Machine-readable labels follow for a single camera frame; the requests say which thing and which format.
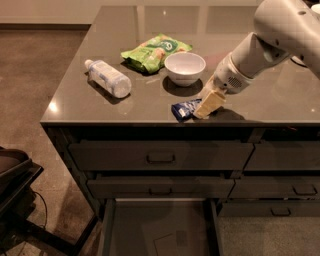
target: brown concrete floor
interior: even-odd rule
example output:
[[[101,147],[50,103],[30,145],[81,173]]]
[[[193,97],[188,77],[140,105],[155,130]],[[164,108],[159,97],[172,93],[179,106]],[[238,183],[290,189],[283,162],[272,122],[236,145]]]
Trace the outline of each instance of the brown concrete floor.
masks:
[[[0,31],[0,145],[24,150],[44,167],[32,189],[48,206],[47,230],[69,242],[80,236],[92,211],[39,120],[85,33]],[[29,219],[43,225],[43,202],[37,197],[35,204]],[[96,226],[80,255],[95,255],[100,226]],[[225,255],[320,255],[320,218],[222,217],[219,227]],[[0,251],[0,255],[63,255],[35,239],[22,240],[14,230],[3,247],[6,253]]]

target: black chair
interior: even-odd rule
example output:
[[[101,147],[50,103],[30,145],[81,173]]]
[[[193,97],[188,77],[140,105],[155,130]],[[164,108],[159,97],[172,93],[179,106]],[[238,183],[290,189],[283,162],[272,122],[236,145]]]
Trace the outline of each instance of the black chair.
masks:
[[[78,255],[96,225],[97,217],[92,217],[76,244],[71,244],[28,221],[13,210],[26,191],[31,190],[30,185],[42,172],[43,168],[34,163],[24,151],[0,147],[0,221],[66,255]]]

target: green chip bag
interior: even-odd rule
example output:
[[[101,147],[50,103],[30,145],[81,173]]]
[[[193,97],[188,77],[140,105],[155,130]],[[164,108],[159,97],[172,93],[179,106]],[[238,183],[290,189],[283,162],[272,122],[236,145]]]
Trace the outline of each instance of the green chip bag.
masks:
[[[164,66],[167,56],[175,52],[190,51],[191,45],[164,34],[151,38],[131,51],[122,52],[127,65],[142,73],[153,74]]]

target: white robotic arm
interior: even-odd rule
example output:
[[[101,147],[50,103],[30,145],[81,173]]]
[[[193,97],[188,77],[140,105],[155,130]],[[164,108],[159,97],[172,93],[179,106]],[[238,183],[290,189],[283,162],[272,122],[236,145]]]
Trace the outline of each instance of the white robotic arm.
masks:
[[[290,55],[320,79],[320,20],[301,0],[264,0],[250,33],[217,66],[201,91],[194,115],[203,118],[220,107],[225,93],[239,93],[263,70]]]

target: white bottle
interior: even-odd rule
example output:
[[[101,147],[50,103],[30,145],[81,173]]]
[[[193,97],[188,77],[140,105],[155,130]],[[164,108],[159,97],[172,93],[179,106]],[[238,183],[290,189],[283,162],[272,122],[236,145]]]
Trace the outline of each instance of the white bottle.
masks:
[[[85,66],[92,80],[116,98],[124,98],[131,91],[130,79],[102,60],[86,60]]]

